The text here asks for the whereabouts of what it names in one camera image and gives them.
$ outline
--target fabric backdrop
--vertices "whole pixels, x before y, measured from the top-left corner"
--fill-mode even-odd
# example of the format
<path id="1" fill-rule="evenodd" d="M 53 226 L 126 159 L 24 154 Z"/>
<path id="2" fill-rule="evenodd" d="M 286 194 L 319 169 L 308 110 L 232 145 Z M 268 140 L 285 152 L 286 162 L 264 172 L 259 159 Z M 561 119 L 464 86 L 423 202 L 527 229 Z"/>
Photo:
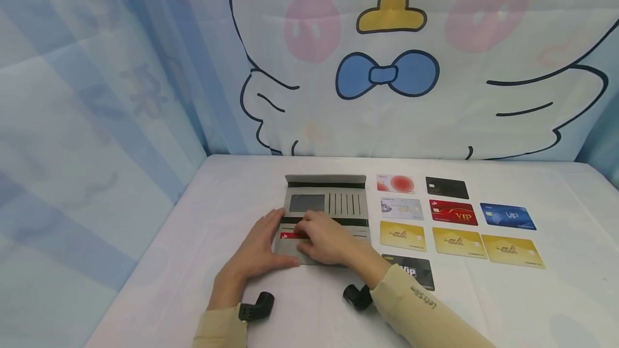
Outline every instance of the fabric backdrop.
<path id="1" fill-rule="evenodd" d="M 210 153 L 578 156 L 619 185 L 618 19 L 619 0 L 0 0 L 0 346 L 81 347 Z"/>

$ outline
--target black clip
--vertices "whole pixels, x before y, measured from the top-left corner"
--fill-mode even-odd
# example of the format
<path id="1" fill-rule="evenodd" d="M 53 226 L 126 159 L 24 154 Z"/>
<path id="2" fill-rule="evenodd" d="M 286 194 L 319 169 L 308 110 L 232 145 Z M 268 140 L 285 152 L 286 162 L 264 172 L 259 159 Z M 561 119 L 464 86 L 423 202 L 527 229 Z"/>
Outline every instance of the black clip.
<path id="1" fill-rule="evenodd" d="M 269 292 L 262 292 L 258 296 L 256 304 L 242 303 L 239 309 L 239 319 L 242 321 L 255 321 L 269 317 L 273 309 L 275 298 Z"/>
<path id="2" fill-rule="evenodd" d="M 364 311 L 372 304 L 370 288 L 367 285 L 359 291 L 356 286 L 351 284 L 345 288 L 343 295 L 356 311 Z"/>

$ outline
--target left hand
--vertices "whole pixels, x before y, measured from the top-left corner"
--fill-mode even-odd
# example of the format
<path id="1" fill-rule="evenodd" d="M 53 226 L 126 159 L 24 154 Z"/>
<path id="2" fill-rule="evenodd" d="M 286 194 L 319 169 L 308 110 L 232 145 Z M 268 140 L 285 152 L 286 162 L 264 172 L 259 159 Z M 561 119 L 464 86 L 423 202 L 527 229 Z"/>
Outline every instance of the left hand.
<path id="1" fill-rule="evenodd" d="M 299 259 L 288 255 L 273 254 L 271 241 L 279 222 L 284 216 L 284 209 L 272 209 L 258 219 L 241 243 L 241 246 L 224 266 L 236 272 L 240 278 L 258 277 L 275 269 L 299 266 Z"/>
<path id="2" fill-rule="evenodd" d="M 225 264 L 213 285 L 207 310 L 235 307 L 243 297 L 245 283 L 275 269 L 299 266 L 296 257 L 273 254 L 270 244 L 284 209 L 271 210 L 258 219 L 232 258 Z"/>

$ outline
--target pink cheek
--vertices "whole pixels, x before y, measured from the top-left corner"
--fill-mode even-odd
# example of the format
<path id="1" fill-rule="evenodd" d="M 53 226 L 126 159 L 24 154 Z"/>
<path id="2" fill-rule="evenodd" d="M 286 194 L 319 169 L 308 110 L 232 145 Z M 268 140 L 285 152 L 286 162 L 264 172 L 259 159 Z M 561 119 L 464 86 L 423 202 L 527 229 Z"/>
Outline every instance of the pink cheek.
<path id="1" fill-rule="evenodd" d="M 527 9 L 529 0 L 456 0 L 445 22 L 445 37 L 461 52 L 489 51 L 514 32 Z"/>
<path id="2" fill-rule="evenodd" d="M 340 14 L 330 0 L 294 0 L 286 11 L 284 40 L 297 59 L 321 63 L 340 43 Z"/>

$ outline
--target red card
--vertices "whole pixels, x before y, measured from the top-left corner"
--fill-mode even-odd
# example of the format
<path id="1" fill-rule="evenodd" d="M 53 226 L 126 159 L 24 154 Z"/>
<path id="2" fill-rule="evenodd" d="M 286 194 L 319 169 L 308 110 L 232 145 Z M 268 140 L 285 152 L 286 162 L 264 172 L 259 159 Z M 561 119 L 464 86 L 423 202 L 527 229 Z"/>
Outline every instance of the red card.
<path id="1" fill-rule="evenodd" d="M 429 210 L 435 221 L 477 226 L 475 211 L 468 203 L 430 199 Z"/>
<path id="2" fill-rule="evenodd" d="M 281 233 L 279 234 L 280 239 L 309 239 L 305 235 L 298 235 L 295 233 Z"/>

